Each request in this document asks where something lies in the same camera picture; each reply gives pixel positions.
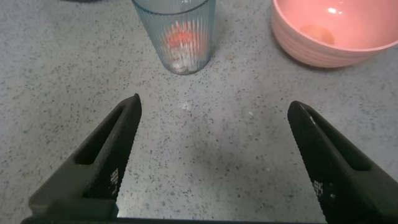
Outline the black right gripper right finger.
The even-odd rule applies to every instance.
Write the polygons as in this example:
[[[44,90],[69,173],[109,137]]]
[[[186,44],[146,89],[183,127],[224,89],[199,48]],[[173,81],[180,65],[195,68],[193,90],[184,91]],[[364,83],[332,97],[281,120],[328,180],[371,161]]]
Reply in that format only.
[[[327,223],[397,223],[397,181],[309,105],[287,117]]]

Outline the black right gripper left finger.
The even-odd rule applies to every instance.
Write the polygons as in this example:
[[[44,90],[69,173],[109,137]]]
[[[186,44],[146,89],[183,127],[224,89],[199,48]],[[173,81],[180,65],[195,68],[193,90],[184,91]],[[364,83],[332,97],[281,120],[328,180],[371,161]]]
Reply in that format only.
[[[138,94],[122,100],[29,199],[24,223],[112,223],[142,115]]]

